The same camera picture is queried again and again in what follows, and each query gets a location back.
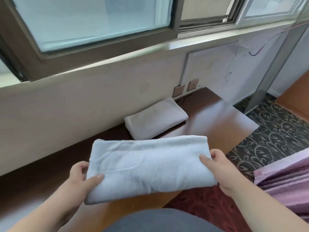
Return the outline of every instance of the desk surface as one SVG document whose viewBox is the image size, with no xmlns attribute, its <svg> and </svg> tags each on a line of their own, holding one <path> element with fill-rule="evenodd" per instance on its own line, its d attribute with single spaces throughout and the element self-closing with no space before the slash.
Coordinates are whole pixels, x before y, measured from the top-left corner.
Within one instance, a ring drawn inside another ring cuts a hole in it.
<svg viewBox="0 0 309 232">
<path fill-rule="evenodd" d="M 207 88 L 176 101 L 189 119 L 156 138 L 180 135 L 208 137 L 211 149 L 229 152 L 258 125 Z M 29 165 L 0 176 L 0 228 L 8 229 L 40 205 L 67 179 L 70 167 L 89 160 L 94 140 L 131 140 L 124 124 L 83 140 Z M 97 205 L 82 205 L 72 220 L 60 229 L 101 231 L 119 218 L 135 211 L 161 208 L 179 192 L 156 193 Z"/>
</svg>

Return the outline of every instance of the patterned carpet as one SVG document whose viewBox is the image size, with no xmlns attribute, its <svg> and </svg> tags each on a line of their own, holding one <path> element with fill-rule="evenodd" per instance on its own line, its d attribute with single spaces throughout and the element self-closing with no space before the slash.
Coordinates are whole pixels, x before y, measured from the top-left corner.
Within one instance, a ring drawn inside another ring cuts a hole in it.
<svg viewBox="0 0 309 232">
<path fill-rule="evenodd" d="M 235 108 L 243 112 L 249 99 Z M 254 170 L 309 147 L 309 124 L 275 104 L 275 100 L 267 95 L 247 114 L 260 127 L 226 155 L 252 181 Z M 251 231 L 234 201 L 218 186 L 182 191 L 165 207 L 201 217 L 226 232 Z"/>
</svg>

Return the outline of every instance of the red carpet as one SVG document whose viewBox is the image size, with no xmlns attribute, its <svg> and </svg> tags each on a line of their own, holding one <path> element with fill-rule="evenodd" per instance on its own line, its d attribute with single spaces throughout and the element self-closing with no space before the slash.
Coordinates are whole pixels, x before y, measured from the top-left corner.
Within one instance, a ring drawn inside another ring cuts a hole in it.
<svg viewBox="0 0 309 232">
<path fill-rule="evenodd" d="M 226 232 L 251 232 L 234 201 L 218 186 L 182 191 L 164 207 L 196 215 Z"/>
</svg>

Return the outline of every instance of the folded towel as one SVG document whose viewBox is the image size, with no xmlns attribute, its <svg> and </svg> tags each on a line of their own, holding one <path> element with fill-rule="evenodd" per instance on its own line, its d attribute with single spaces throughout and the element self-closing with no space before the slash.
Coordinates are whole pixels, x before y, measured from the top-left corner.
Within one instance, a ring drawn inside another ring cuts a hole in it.
<svg viewBox="0 0 309 232">
<path fill-rule="evenodd" d="M 199 155 L 211 157 L 205 136 L 144 141 L 95 140 L 87 179 L 104 173 L 85 204 L 217 184 Z"/>
<path fill-rule="evenodd" d="M 172 98 L 168 98 L 125 117 L 125 124 L 134 140 L 147 140 L 187 119 L 187 113 Z"/>
</svg>

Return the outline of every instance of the pink fabric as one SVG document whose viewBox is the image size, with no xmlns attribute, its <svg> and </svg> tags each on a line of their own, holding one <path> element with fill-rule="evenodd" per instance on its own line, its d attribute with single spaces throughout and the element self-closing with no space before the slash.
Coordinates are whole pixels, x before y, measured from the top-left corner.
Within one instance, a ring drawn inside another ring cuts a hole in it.
<svg viewBox="0 0 309 232">
<path fill-rule="evenodd" d="M 309 148 L 254 171 L 254 177 L 256 185 L 293 212 L 309 214 Z"/>
</svg>

